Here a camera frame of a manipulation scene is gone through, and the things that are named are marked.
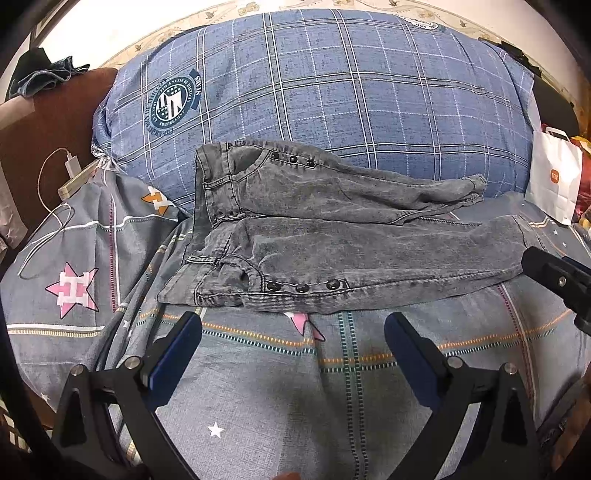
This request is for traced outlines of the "dark clothes on headboard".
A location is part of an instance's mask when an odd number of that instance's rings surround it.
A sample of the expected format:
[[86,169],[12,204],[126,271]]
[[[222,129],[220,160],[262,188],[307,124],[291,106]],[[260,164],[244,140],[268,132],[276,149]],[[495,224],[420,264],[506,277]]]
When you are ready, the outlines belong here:
[[32,48],[19,57],[5,100],[18,96],[31,98],[84,74],[89,67],[89,64],[75,67],[71,56],[51,62],[42,47]]

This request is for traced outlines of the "grey patterned bed sheet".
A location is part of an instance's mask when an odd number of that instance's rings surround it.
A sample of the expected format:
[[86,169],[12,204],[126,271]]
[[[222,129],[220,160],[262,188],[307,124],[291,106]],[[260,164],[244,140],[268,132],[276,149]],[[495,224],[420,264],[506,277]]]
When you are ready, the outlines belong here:
[[[46,219],[1,282],[16,361],[56,406],[71,368],[142,355],[182,315],[156,297],[192,223],[140,180],[99,171]],[[590,340],[563,302],[526,277],[410,305],[404,314],[443,353],[474,367],[515,364],[539,427],[575,397]],[[201,310],[204,337],[158,416],[203,479],[384,479],[429,412],[384,336],[386,313],[298,318]]]

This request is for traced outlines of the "blue plaid pillow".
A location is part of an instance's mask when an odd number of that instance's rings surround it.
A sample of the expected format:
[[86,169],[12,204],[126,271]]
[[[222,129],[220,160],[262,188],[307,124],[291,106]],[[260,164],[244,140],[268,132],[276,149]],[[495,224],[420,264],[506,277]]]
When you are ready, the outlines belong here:
[[532,73],[444,26],[349,10],[264,13],[180,33],[117,73],[95,152],[194,204],[204,144],[294,141],[353,165],[428,179],[481,174],[524,192]]

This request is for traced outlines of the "white paper bag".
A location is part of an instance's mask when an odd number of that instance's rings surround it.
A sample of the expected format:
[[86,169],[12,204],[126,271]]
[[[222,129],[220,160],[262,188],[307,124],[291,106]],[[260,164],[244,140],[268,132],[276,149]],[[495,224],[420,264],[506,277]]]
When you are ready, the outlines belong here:
[[583,153],[564,131],[535,131],[525,199],[556,222],[570,225],[582,168]]

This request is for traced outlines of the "beige power strip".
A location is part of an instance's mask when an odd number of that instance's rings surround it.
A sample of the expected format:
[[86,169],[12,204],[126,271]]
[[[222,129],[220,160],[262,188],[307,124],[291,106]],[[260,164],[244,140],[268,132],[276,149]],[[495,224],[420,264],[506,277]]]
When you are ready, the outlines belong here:
[[87,165],[80,173],[69,179],[64,185],[58,190],[57,194],[62,201],[69,199],[73,196],[89,179],[95,174],[98,167],[98,161],[95,160]]

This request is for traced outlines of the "grey denim pants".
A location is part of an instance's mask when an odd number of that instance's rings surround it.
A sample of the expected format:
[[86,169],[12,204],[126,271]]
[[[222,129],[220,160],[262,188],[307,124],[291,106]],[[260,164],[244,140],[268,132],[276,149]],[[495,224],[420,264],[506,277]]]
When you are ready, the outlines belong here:
[[331,314],[464,295],[521,272],[538,235],[516,215],[452,217],[483,176],[415,179],[290,142],[207,144],[195,155],[192,239],[167,304]]

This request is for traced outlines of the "brown wooden headboard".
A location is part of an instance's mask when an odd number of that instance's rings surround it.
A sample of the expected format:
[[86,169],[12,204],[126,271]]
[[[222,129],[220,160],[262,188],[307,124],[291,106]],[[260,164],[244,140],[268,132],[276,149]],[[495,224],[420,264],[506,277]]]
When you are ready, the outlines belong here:
[[93,114],[111,89],[117,70],[98,68],[31,98],[1,105],[1,166],[25,226],[32,230],[58,205],[68,179],[66,149],[81,166],[90,153]]

